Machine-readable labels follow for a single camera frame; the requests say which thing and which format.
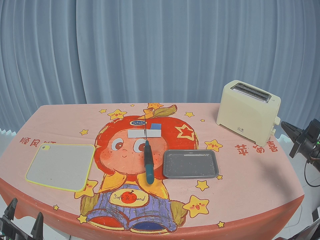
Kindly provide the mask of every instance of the cutting board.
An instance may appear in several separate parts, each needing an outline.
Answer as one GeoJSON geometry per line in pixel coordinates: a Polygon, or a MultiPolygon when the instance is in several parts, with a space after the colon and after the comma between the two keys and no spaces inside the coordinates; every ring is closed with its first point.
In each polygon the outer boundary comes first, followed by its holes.
{"type": "Polygon", "coordinates": [[[93,145],[43,143],[25,178],[45,187],[80,192],[86,186],[94,151],[93,145]]]}

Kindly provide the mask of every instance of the cartoon eye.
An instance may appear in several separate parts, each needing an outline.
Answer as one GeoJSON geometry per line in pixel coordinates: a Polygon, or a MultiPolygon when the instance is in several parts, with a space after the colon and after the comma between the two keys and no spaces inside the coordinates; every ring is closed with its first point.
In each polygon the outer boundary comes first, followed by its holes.
{"type": "Polygon", "coordinates": [[[144,138],[140,138],[138,140],[136,140],[136,142],[134,143],[133,146],[133,150],[136,153],[140,153],[144,150],[144,145],[146,143],[146,140],[144,138]]]}
{"type": "Polygon", "coordinates": [[[123,146],[123,139],[122,138],[116,138],[111,145],[112,150],[119,150],[123,146]]]}

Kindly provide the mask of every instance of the chinese characters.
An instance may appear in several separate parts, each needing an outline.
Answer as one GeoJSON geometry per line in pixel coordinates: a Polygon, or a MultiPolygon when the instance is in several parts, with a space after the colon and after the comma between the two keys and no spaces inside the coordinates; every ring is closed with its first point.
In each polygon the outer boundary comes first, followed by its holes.
{"type": "Polygon", "coordinates": [[[268,144],[268,146],[269,146],[269,149],[270,149],[272,152],[277,152],[277,151],[278,151],[278,147],[274,144],[273,141],[268,141],[267,144],[268,144]]]}
{"type": "MultiPolygon", "coordinates": [[[[268,141],[267,142],[268,146],[269,146],[269,149],[272,151],[272,152],[277,152],[278,151],[278,147],[275,145],[274,141],[268,141]]],[[[246,155],[246,154],[249,154],[249,150],[247,148],[247,145],[245,144],[241,144],[241,145],[236,145],[234,146],[238,152],[239,152],[239,155],[246,155]]],[[[262,153],[265,153],[265,148],[261,147],[261,146],[258,146],[258,145],[253,145],[252,146],[257,153],[259,154],[262,154],[262,153]]]]}
{"type": "MultiPolygon", "coordinates": [[[[31,140],[31,138],[29,137],[24,137],[22,138],[19,143],[22,143],[24,145],[27,145],[29,143],[29,141],[31,140]]],[[[40,143],[39,139],[33,139],[33,141],[31,142],[31,144],[29,145],[30,147],[35,146],[37,147],[37,145],[40,143]]],[[[44,143],[56,143],[55,141],[45,141],[44,143]]]]}

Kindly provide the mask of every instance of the purple overalls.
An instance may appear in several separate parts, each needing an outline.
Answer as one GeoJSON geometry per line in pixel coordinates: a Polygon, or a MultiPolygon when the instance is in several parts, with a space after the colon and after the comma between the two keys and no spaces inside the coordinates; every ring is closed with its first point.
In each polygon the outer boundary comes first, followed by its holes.
{"type": "MultiPolygon", "coordinates": [[[[137,185],[124,184],[117,191],[127,188],[141,190],[137,185]]],[[[149,202],[142,207],[122,207],[110,203],[110,197],[114,192],[115,190],[100,194],[98,203],[87,215],[87,221],[95,217],[112,217],[122,223],[125,230],[157,231],[166,229],[173,232],[177,229],[168,199],[148,195],[149,202]]]]}

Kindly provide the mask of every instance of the table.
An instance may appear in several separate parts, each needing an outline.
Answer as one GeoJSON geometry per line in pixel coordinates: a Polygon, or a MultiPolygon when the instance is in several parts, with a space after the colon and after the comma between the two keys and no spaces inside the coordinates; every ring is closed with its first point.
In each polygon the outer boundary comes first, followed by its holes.
{"type": "Polygon", "coordinates": [[[44,215],[44,222],[72,236],[91,239],[271,240],[304,198],[302,186],[274,136],[264,147],[216,124],[217,103],[81,104],[41,106],[2,157],[0,194],[18,199],[16,218],[44,215]],[[146,116],[161,124],[150,140],[155,182],[146,183],[143,159],[128,129],[143,128],[146,116]],[[110,148],[115,139],[116,149],[110,148]],[[95,145],[87,188],[72,193],[25,180],[44,142],[95,145]],[[167,179],[167,149],[212,149],[217,178],[167,179]],[[122,189],[148,201],[110,203],[122,189]]]}

